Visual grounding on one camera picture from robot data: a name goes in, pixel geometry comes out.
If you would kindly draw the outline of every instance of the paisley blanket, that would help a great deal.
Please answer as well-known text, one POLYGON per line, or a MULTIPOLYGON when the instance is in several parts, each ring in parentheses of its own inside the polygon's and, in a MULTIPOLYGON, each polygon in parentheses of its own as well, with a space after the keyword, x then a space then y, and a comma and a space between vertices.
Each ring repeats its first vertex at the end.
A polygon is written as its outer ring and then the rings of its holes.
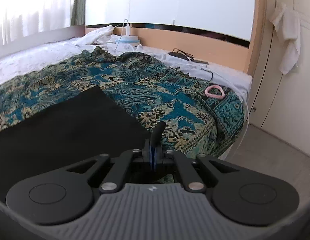
POLYGON ((95 85, 147 130, 165 121, 164 149, 188 157, 220 156, 243 127, 243 106, 233 90, 223 87, 222 100, 208 98, 209 81, 168 68, 147 54, 116 57, 96 47, 0 85, 0 131, 95 85))

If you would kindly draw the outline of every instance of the bed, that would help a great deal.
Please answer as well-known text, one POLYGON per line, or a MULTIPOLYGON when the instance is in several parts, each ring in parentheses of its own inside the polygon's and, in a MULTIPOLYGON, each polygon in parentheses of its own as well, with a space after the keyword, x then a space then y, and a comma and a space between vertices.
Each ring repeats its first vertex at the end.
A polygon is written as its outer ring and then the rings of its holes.
POLYGON ((83 37, 1 59, 0 131, 98 85, 147 130, 165 121, 165 149, 226 157, 243 128, 250 76, 141 45, 115 50, 111 35, 99 37, 97 46, 83 37), (223 86, 223 100, 205 96, 211 83, 223 86))

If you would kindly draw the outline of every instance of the black cloth corner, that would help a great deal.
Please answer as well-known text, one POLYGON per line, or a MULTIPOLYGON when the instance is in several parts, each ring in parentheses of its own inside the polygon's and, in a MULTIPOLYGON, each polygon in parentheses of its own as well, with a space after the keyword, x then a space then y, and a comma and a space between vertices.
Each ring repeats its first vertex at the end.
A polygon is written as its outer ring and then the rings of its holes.
POLYGON ((0 132, 0 200, 15 183, 101 153, 142 149, 150 133, 95 86, 0 132))

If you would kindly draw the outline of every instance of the gray floor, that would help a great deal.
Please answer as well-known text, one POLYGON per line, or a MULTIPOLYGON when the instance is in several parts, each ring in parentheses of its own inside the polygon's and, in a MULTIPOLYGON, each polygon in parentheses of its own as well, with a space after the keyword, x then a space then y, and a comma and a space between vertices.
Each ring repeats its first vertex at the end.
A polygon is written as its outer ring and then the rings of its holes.
POLYGON ((300 195, 299 207, 310 201, 310 157, 252 125, 226 160, 289 182, 300 195))

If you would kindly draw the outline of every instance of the patterned blanket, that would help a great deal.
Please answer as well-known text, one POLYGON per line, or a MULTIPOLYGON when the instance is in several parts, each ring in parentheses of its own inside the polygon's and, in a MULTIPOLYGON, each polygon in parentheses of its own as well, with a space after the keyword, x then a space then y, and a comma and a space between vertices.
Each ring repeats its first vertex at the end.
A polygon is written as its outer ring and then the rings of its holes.
POLYGON ((231 89, 223 87, 222 100, 208 98, 209 81, 168 68, 147 54, 116 57, 96 47, 0 85, 0 131, 95 85, 147 130, 165 121, 164 149, 188 157, 220 156, 243 127, 243 106, 231 89))

